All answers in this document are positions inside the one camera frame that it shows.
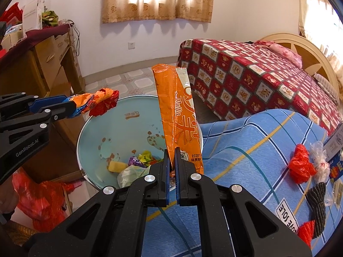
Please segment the person's left hand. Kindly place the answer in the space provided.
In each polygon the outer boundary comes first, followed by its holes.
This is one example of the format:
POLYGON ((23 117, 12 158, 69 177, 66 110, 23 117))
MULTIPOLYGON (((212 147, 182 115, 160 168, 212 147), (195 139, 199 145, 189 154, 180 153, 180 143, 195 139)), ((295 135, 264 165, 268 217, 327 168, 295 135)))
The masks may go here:
POLYGON ((12 183, 13 176, 10 176, 0 186, 0 213, 8 214, 15 210, 19 202, 19 195, 15 191, 12 183))

